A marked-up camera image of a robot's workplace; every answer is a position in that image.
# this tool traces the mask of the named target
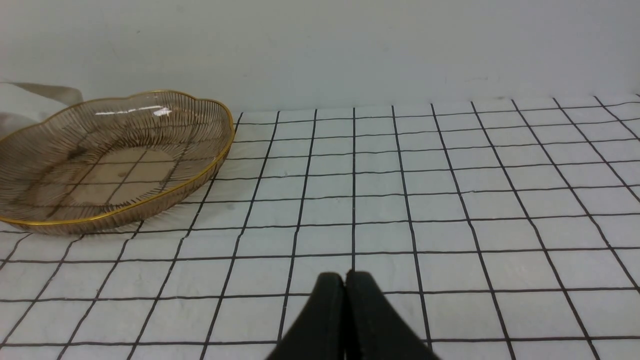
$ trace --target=grid tablecloth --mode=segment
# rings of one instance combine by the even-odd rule
[[[263,359],[350,268],[444,360],[640,354],[640,97],[235,118],[158,217],[0,225],[0,359]]]

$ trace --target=black grid line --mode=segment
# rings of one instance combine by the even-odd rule
[[[271,134],[271,140],[273,140],[275,135],[276,135],[276,130],[278,129],[278,119],[279,118],[280,118],[280,112],[278,111],[276,113],[276,121],[275,121],[275,125],[273,126],[273,133]],[[258,177],[258,180],[255,183],[255,189],[253,190],[252,200],[251,200],[251,203],[249,203],[249,208],[247,209],[246,216],[244,218],[244,224],[242,226],[242,229],[240,230],[240,234],[238,234],[238,236],[236,238],[236,245],[234,247],[233,256],[231,257],[231,263],[229,264],[229,271],[227,272],[227,277],[225,278],[225,283],[222,286],[222,290],[220,292],[220,299],[219,299],[218,303],[216,304],[216,311],[214,312],[213,318],[211,319],[211,324],[209,326],[209,331],[207,332],[206,341],[209,341],[211,339],[211,334],[213,333],[213,327],[216,325],[216,320],[218,319],[218,314],[220,313],[220,307],[222,306],[222,302],[224,301],[225,292],[227,291],[227,286],[229,285],[229,279],[231,278],[231,271],[233,271],[234,263],[236,262],[238,246],[240,245],[240,238],[242,237],[242,235],[244,234],[244,231],[247,228],[247,223],[249,222],[249,216],[251,215],[251,210],[253,208],[253,202],[255,201],[255,196],[258,194],[258,188],[260,187],[260,180],[262,178],[262,175],[264,174],[264,169],[265,169],[265,167],[267,165],[267,160],[269,159],[269,152],[271,151],[271,145],[272,144],[273,144],[273,142],[269,143],[269,147],[267,149],[267,153],[264,156],[264,161],[262,162],[262,168],[260,169],[260,176]],[[207,352],[207,344],[205,344],[202,347],[202,353],[200,354],[200,360],[204,359],[204,355],[206,354],[206,352]]]
[[[317,117],[317,115],[318,115],[318,110],[316,109],[314,111],[314,119]],[[307,192],[307,181],[308,181],[308,175],[309,175],[309,168],[311,167],[311,153],[314,149],[313,139],[315,134],[316,134],[316,123],[314,122],[312,135],[311,135],[311,142],[309,144],[309,157],[307,160],[305,182],[302,186],[302,198],[300,199],[300,211],[298,212],[298,224],[296,225],[296,232],[293,234],[293,245],[291,247],[291,262],[289,265],[289,276],[287,278],[287,287],[284,293],[284,301],[282,302],[282,315],[280,317],[280,326],[278,327],[278,341],[282,340],[282,334],[284,331],[284,320],[285,320],[285,317],[287,316],[287,305],[289,302],[291,279],[293,278],[293,266],[296,259],[296,247],[298,245],[298,234],[300,233],[300,224],[302,223],[302,211],[304,210],[304,205],[305,205],[305,194]]]
[[[560,111],[563,112],[563,114],[565,115],[565,117],[567,118],[567,120],[569,120],[569,122],[571,122],[571,124],[573,125],[573,127],[580,133],[580,135],[582,135],[582,137],[587,141],[587,143],[591,146],[591,148],[593,149],[593,151],[595,151],[596,154],[598,154],[598,156],[600,157],[600,159],[602,159],[603,163],[605,163],[608,167],[609,170],[611,170],[611,172],[618,178],[618,180],[620,181],[620,183],[623,184],[623,186],[625,188],[627,188],[627,190],[629,191],[629,193],[631,194],[631,196],[635,197],[636,200],[638,202],[640,202],[640,197],[638,197],[638,195],[636,195],[636,193],[634,193],[633,190],[631,190],[630,186],[637,186],[637,185],[628,185],[625,180],[618,174],[618,172],[616,171],[616,169],[613,168],[613,166],[611,166],[610,162],[608,162],[604,156],[602,156],[602,154],[600,153],[600,151],[598,150],[598,148],[595,147],[595,145],[593,145],[593,142],[589,141],[589,138],[587,138],[587,136],[582,132],[582,130],[580,129],[580,127],[578,125],[576,125],[576,123],[571,119],[571,117],[569,116],[569,114],[566,113],[566,111],[564,109],[562,109],[560,107],[560,104],[558,103],[558,101],[556,100],[556,98],[553,98],[553,100],[556,102],[556,104],[558,105],[558,108],[560,109]]]
[[[402,178],[404,205],[406,206],[406,217],[407,217],[407,222],[409,224],[409,232],[411,233],[411,243],[413,247],[413,261],[415,262],[415,276],[418,282],[418,291],[420,292],[420,294],[423,294],[424,289],[422,288],[422,274],[420,272],[420,262],[418,261],[418,247],[415,242],[415,230],[413,228],[413,222],[411,218],[411,207],[409,206],[409,196],[406,191],[406,180],[404,178],[404,167],[402,164],[402,152],[400,151],[400,140],[397,133],[396,109],[393,106],[391,106],[391,115],[393,116],[394,131],[396,132],[396,147],[397,147],[397,153],[398,153],[398,162],[400,165],[400,175]],[[424,301],[424,296],[420,296],[420,306],[422,308],[422,321],[424,322],[424,331],[427,337],[427,346],[431,347],[431,331],[429,329],[429,316],[427,314],[427,305]]]
[[[471,102],[471,107],[473,107],[473,109],[476,110],[476,106],[473,103],[473,101]],[[480,116],[478,114],[476,114],[476,117],[478,119],[478,123],[480,123],[480,125],[483,128],[484,135],[485,135],[487,141],[489,142],[490,145],[493,145],[493,142],[491,141],[491,138],[489,137],[489,134],[486,132],[486,129],[484,128],[484,125],[482,124],[482,121],[480,120]],[[584,334],[585,338],[588,338],[589,337],[589,333],[588,333],[586,327],[584,326],[584,323],[582,322],[582,318],[578,314],[578,311],[576,310],[575,305],[573,305],[573,301],[571,300],[571,297],[569,296],[569,293],[567,292],[566,288],[564,287],[564,283],[562,282],[562,279],[560,278],[560,274],[558,273],[554,262],[551,260],[551,256],[549,255],[549,252],[547,251],[547,246],[545,245],[544,241],[542,241],[542,237],[540,236],[540,231],[538,230],[538,226],[533,222],[533,220],[531,220],[531,217],[529,216],[529,212],[527,211],[527,208],[524,206],[524,204],[522,202],[522,199],[520,198],[520,195],[518,194],[518,191],[516,191],[516,188],[513,185],[513,181],[511,180],[511,176],[509,175],[509,172],[507,171],[507,169],[505,169],[503,167],[502,160],[500,159],[500,156],[498,155],[498,151],[495,148],[493,148],[493,154],[495,155],[495,157],[498,160],[500,166],[502,167],[502,173],[506,177],[507,182],[509,183],[509,186],[513,190],[513,193],[514,193],[514,195],[516,197],[516,200],[518,201],[518,204],[520,205],[520,208],[522,209],[522,212],[524,213],[525,217],[527,218],[527,221],[529,222],[529,225],[533,228],[533,231],[536,234],[536,237],[538,239],[538,243],[540,244],[540,248],[542,249],[542,252],[544,253],[544,255],[545,255],[546,259],[547,259],[547,263],[549,263],[549,267],[551,268],[551,271],[553,271],[553,273],[554,273],[554,277],[556,278],[556,281],[558,282],[558,285],[560,286],[560,289],[563,292],[564,298],[566,299],[569,307],[571,308],[573,316],[575,317],[575,319],[576,319],[576,321],[578,323],[578,326],[580,327],[580,330]],[[591,349],[591,353],[593,353],[593,356],[595,357],[595,359],[596,360],[600,360],[600,356],[598,355],[598,352],[597,352],[593,342],[591,340],[588,340],[588,343],[589,343],[589,348]]]
[[[36,297],[31,300],[31,303],[29,304],[29,306],[27,307],[27,309],[24,311],[24,313],[22,314],[22,316],[18,319],[18,321],[15,322],[15,324],[13,325],[13,327],[9,330],[9,332],[7,332],[6,336],[4,337],[4,339],[2,340],[2,343],[0,343],[0,348],[2,348],[6,342],[9,340],[9,338],[11,337],[11,335],[13,335],[13,332],[15,332],[15,330],[18,328],[18,326],[20,326],[20,324],[22,323],[22,321],[24,320],[25,317],[27,317],[27,314],[29,313],[29,311],[31,309],[33,309],[33,306],[35,306],[36,302],[38,301],[38,299],[42,296],[42,294],[44,293],[44,291],[47,289],[47,287],[49,286],[49,283],[51,283],[51,280],[53,280],[53,278],[56,276],[56,274],[58,273],[58,271],[60,270],[60,267],[62,266],[62,261],[64,261],[64,259],[67,257],[67,254],[69,253],[69,250],[71,249],[71,246],[73,244],[75,244],[77,241],[80,241],[84,238],[84,235],[80,236],[78,239],[70,241],[69,245],[67,245],[67,248],[65,249],[65,253],[64,255],[62,255],[62,258],[60,259],[60,261],[58,262],[58,266],[56,267],[56,269],[53,271],[53,273],[51,274],[51,276],[49,276],[49,279],[44,283],[44,285],[42,286],[42,288],[40,289],[40,291],[38,292],[38,295],[36,295]]]
[[[438,129],[440,129],[440,124],[438,124],[438,119],[436,116],[436,111],[435,108],[433,107],[433,104],[431,104],[431,112],[433,113],[433,120],[436,123],[436,127]],[[498,298],[495,296],[495,291],[493,290],[493,284],[491,282],[491,278],[489,277],[489,273],[486,269],[486,264],[484,263],[484,258],[482,256],[482,254],[480,253],[480,243],[478,242],[478,237],[476,234],[476,229],[469,217],[469,212],[467,210],[467,205],[465,204],[465,199],[463,199],[462,194],[460,193],[460,185],[458,184],[458,179],[456,178],[456,173],[453,170],[453,166],[451,165],[451,159],[449,157],[449,152],[447,151],[447,146],[444,142],[444,137],[442,136],[442,133],[440,133],[440,142],[442,143],[442,147],[444,148],[444,152],[445,152],[445,156],[447,157],[447,162],[449,164],[449,170],[451,171],[451,177],[453,178],[453,182],[456,186],[456,190],[458,191],[458,198],[460,199],[460,204],[462,205],[462,210],[465,213],[465,217],[467,218],[467,225],[469,226],[469,228],[471,229],[471,233],[474,237],[474,243],[476,245],[476,250],[477,250],[477,254],[478,254],[478,258],[480,260],[480,265],[482,266],[483,272],[484,272],[484,278],[486,279],[487,285],[489,286],[489,290],[491,293],[491,298],[493,300],[493,306],[495,307],[495,312],[498,316],[498,321],[500,322],[500,327],[502,328],[502,333],[504,335],[504,339],[506,340],[507,343],[507,347],[509,349],[509,354],[511,355],[511,360],[515,360],[516,359],[516,355],[513,351],[513,345],[511,344],[511,338],[509,337],[509,332],[507,331],[507,327],[504,323],[504,318],[502,317],[502,311],[500,311],[500,306],[498,305]]]
[[[511,102],[513,103],[513,106],[517,110],[518,109],[518,105],[516,104],[516,102],[514,100],[511,100]],[[529,123],[527,122],[527,119],[525,119],[524,115],[522,115],[522,113],[520,113],[520,112],[518,112],[518,113],[522,117],[522,120],[528,125]],[[536,136],[535,132],[532,129],[529,129],[529,131],[533,134],[533,137],[536,138],[536,141],[540,142],[540,140]],[[602,231],[602,228],[600,227],[600,224],[598,224],[598,222],[589,213],[589,211],[587,210],[587,207],[584,205],[584,203],[582,202],[580,197],[575,193],[575,190],[571,187],[569,182],[566,180],[564,174],[560,171],[558,166],[554,163],[554,160],[551,158],[551,155],[549,155],[549,153],[547,152],[547,150],[545,149],[544,146],[542,146],[542,149],[545,152],[545,154],[547,155],[547,158],[549,159],[549,161],[551,161],[551,164],[556,169],[556,172],[560,175],[560,177],[564,181],[564,183],[566,183],[567,186],[569,186],[569,191],[571,191],[571,193],[573,194],[573,197],[575,197],[575,200],[578,202],[578,204],[580,204],[580,207],[582,208],[584,213],[587,214],[587,217],[590,219],[591,223],[598,229],[598,232],[600,233],[600,237],[602,237],[602,241],[604,241],[604,243],[607,245],[607,247],[611,250],[611,254],[613,254],[613,256],[616,258],[616,261],[618,262],[618,264],[620,265],[620,267],[624,271],[624,273],[627,276],[627,278],[629,279],[629,281],[634,285],[634,287],[636,288],[638,293],[640,293],[640,288],[638,287],[638,284],[636,283],[636,280],[634,280],[634,278],[631,276],[631,273],[629,273],[629,270],[627,270],[627,267],[625,266],[625,264],[620,259],[620,256],[618,255],[618,253],[614,249],[611,248],[611,244],[609,243],[609,240],[607,239],[607,237],[605,236],[604,232]]]

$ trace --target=bowl rim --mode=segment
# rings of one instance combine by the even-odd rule
[[[92,99],[92,100],[79,102],[79,103],[77,103],[75,105],[68,106],[68,107],[58,111],[57,113],[51,115],[50,117],[47,117],[45,120],[43,120],[43,121],[41,121],[39,123],[23,127],[22,129],[18,129],[16,131],[14,131],[14,132],[12,132],[12,133],[0,138],[0,143],[3,143],[4,141],[6,141],[7,139],[9,139],[10,137],[12,137],[14,135],[17,135],[17,134],[19,134],[19,133],[21,133],[23,131],[31,129],[32,127],[37,127],[37,126],[41,126],[43,124],[46,124],[47,122],[49,122],[53,118],[57,117],[59,114],[65,112],[65,111],[71,110],[73,108],[76,108],[78,106],[82,106],[84,104],[89,104],[91,102],[99,102],[99,101],[110,101],[110,100],[120,100],[120,101],[122,101],[122,100],[130,100],[130,99],[133,99],[135,97],[139,97],[141,95],[156,94],[156,93],[179,94],[179,95],[183,95],[183,96],[189,97],[190,99],[195,100],[195,101],[210,101],[210,102],[214,102],[214,103],[220,105],[225,110],[225,112],[227,112],[227,117],[229,119],[229,128],[231,129],[231,136],[229,137],[229,139],[227,140],[227,143],[225,144],[225,146],[222,148],[222,150],[218,154],[224,154],[231,148],[231,144],[234,141],[234,138],[236,137],[236,130],[234,129],[233,115],[231,114],[231,111],[229,110],[229,108],[226,105],[224,105],[222,102],[219,102],[217,100],[205,99],[205,98],[197,98],[197,97],[189,95],[189,94],[187,94],[185,92],[180,92],[180,91],[176,91],[176,90],[151,90],[151,91],[139,92],[139,93],[127,96],[127,97],[101,97],[99,99]],[[94,217],[78,218],[78,219],[73,219],[73,220],[29,221],[29,220],[17,220],[17,219],[7,218],[7,217],[3,217],[2,215],[0,215],[0,221],[6,222],[7,224],[15,224],[15,225],[54,226],[54,225],[81,224],[81,223],[85,223],[85,222],[93,222],[95,220],[99,220],[99,219],[102,219],[102,218],[111,217],[111,216],[113,216],[115,214],[123,213],[124,211],[127,211],[129,209],[135,208],[137,206],[140,206],[140,205],[145,204],[147,202],[150,202],[152,200],[158,199],[159,197],[162,197],[164,195],[172,193],[172,192],[174,192],[176,190],[179,190],[179,189],[187,186],[188,184],[191,184],[192,182],[196,181],[200,177],[204,176],[204,174],[206,174],[208,171],[210,171],[222,159],[223,159],[222,156],[218,156],[214,161],[212,161],[210,164],[208,164],[201,172],[196,174],[196,176],[194,176],[191,179],[188,179],[188,180],[182,182],[181,184],[178,184],[178,185],[174,186],[173,188],[170,188],[170,189],[165,190],[165,191],[163,191],[161,193],[155,194],[155,195],[153,195],[153,196],[151,196],[151,197],[149,197],[147,199],[144,199],[142,201],[135,202],[135,203],[133,203],[131,205],[127,205],[127,206],[124,206],[122,208],[118,208],[116,210],[109,211],[108,213],[100,214],[100,215],[97,215],[97,216],[94,216]]]

